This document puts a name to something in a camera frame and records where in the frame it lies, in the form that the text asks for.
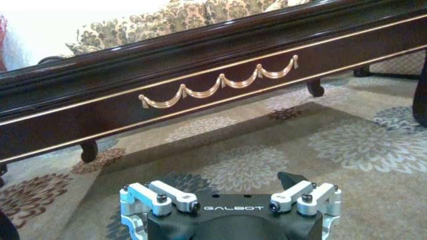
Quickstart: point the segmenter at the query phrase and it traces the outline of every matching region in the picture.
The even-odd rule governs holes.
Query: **floral pattern rug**
[[[0,209],[22,240],[128,240],[124,184],[163,180],[197,194],[272,194],[277,172],[337,184],[331,239],[427,239],[427,128],[412,118],[416,81],[323,79],[99,140],[93,162],[71,147],[8,165]]]

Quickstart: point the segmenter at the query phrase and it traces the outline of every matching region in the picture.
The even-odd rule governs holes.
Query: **screw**
[[[303,194],[301,200],[304,201],[304,203],[309,204],[313,201],[313,196],[311,194]]]
[[[269,203],[268,207],[269,207],[269,210],[272,211],[272,213],[277,213],[280,210],[280,205],[273,201]]]
[[[200,210],[200,206],[201,206],[200,203],[197,201],[193,201],[189,205],[189,212],[192,214],[196,214]]]
[[[157,202],[163,204],[168,200],[168,196],[164,193],[157,194]]]

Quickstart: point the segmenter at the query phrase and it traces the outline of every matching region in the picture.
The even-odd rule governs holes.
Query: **table leg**
[[[325,93],[325,89],[320,86],[320,79],[307,82],[308,92],[313,97],[321,97]]]
[[[352,71],[352,75],[357,78],[371,76],[369,65],[365,65]]]
[[[427,56],[413,95],[412,114],[417,123],[427,127]]]
[[[8,167],[6,167],[6,165],[1,165],[1,166],[0,166],[0,176],[2,176],[6,172],[8,172]],[[0,188],[2,187],[4,184],[5,184],[5,181],[4,181],[4,179],[0,177]]]
[[[92,162],[99,154],[99,146],[95,140],[85,141],[80,144],[83,148],[81,160],[85,163]]]

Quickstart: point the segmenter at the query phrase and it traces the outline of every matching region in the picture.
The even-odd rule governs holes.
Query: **gold swag ornament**
[[[164,101],[164,102],[153,101],[143,94],[140,94],[137,98],[141,101],[141,106],[144,109],[148,109],[149,106],[156,109],[167,109],[172,107],[180,101],[180,99],[181,98],[184,99],[187,96],[191,96],[196,99],[204,99],[211,97],[216,93],[216,91],[220,88],[223,89],[225,86],[233,89],[243,89],[243,88],[247,88],[255,82],[256,79],[261,79],[263,77],[267,77],[268,79],[283,78],[289,73],[292,68],[293,69],[299,68],[297,59],[299,59],[299,56],[293,55],[285,68],[276,72],[267,71],[263,68],[263,65],[257,64],[252,75],[244,81],[231,81],[225,77],[225,74],[221,73],[216,78],[216,82],[213,86],[207,91],[192,91],[189,88],[187,88],[185,84],[181,84],[179,86],[175,96],[168,101]]]

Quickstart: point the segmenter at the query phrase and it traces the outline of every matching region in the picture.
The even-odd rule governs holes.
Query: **patterned cushion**
[[[101,48],[85,44],[65,43],[65,45],[75,55],[88,54],[101,50]]]
[[[275,0],[207,0],[205,13],[209,24],[225,22],[264,12]]]
[[[273,4],[271,4],[267,9],[265,12],[273,11],[273,10],[279,10],[279,9],[284,9],[287,7],[292,7],[296,5],[301,5],[308,3],[311,0],[276,0],[273,2]]]
[[[208,25],[205,4],[199,0],[171,2],[155,16],[167,21],[171,33]]]
[[[77,44],[68,43],[75,54],[176,33],[208,24],[205,6],[199,0],[175,0],[155,13],[93,22],[77,30]]]
[[[129,25],[127,30],[128,43],[136,43],[145,39],[167,35],[171,33],[168,21],[165,19],[153,22],[137,22]]]

